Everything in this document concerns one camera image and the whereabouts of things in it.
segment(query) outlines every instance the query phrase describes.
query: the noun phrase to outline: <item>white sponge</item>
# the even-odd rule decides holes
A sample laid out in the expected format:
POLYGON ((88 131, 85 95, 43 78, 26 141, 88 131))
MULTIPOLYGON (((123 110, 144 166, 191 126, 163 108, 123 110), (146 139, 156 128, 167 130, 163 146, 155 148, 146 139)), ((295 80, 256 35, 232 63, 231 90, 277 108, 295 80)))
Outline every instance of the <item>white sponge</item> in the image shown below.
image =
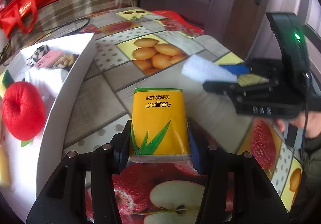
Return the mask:
POLYGON ((205 81, 238 82, 236 75, 198 55, 192 55, 185 62, 182 69, 182 75, 201 84, 205 81))

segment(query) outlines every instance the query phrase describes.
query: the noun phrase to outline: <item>red apple toy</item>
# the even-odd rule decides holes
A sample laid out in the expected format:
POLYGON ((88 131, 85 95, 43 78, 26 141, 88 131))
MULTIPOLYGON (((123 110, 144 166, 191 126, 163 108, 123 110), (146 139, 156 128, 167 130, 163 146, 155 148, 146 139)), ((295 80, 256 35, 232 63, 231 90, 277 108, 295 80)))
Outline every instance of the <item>red apple toy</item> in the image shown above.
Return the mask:
POLYGON ((2 114, 9 132, 21 141, 34 138, 46 122, 41 96, 28 82, 9 86, 3 97, 2 114))

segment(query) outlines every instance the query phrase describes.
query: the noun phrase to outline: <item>plaid blanket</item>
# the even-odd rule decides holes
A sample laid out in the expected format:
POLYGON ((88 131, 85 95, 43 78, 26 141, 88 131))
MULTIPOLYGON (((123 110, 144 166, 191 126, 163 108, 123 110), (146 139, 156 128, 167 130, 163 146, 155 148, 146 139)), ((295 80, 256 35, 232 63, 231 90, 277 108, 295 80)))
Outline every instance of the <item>plaid blanket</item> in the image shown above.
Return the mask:
MULTIPOLYGON (((30 34, 15 34, 20 32, 18 28, 13 31, 11 47, 17 51, 32 39, 42 36, 35 33, 37 31, 61 26, 78 18, 92 17, 108 10, 134 6, 137 6, 137 0, 59 0, 38 10, 38 20, 30 34)), ((24 23, 29 24, 30 21, 29 15, 24 23)))

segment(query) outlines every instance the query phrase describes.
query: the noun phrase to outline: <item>red bag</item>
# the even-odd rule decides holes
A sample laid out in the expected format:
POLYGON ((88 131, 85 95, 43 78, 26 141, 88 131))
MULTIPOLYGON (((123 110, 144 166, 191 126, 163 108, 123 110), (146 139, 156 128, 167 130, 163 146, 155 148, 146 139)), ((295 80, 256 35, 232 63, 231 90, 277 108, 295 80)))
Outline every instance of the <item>red bag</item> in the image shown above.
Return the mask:
POLYGON ((11 30, 18 25, 23 33, 29 33, 37 20, 37 9, 40 9, 56 0, 13 0, 0 11, 0 28, 7 37, 11 30), (22 22, 27 14, 32 13, 33 19, 28 28, 22 22))
POLYGON ((189 27, 189 28, 191 28, 193 30, 196 30, 196 31, 200 32, 200 33, 204 33, 204 30, 202 30, 199 27, 196 27, 196 26, 193 26, 193 25, 187 23, 185 19, 183 19, 180 15, 178 15, 174 11, 171 11, 171 10, 154 10, 152 12, 155 13, 155 14, 158 14, 158 15, 162 15, 162 16, 164 16, 166 18, 174 19, 174 20, 176 20, 177 22, 183 24, 186 27, 189 27))

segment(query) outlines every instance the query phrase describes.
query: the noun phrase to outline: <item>cardboard box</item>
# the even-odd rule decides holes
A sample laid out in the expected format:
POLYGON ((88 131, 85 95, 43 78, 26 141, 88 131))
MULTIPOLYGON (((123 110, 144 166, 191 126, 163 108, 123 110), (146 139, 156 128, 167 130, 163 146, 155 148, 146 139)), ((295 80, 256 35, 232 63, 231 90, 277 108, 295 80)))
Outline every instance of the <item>cardboard box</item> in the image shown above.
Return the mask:
POLYGON ((42 45, 80 56, 68 73, 57 98, 46 102, 47 121, 32 143, 20 147, 21 141, 13 137, 2 124, 1 137, 5 135, 2 145, 8 156, 12 185, 9 189, 1 188, 1 193, 24 222, 37 195, 61 161, 69 117, 79 88, 97 52, 94 33, 76 34, 35 44, 22 49, 7 67, 16 82, 23 79, 27 59, 42 45))

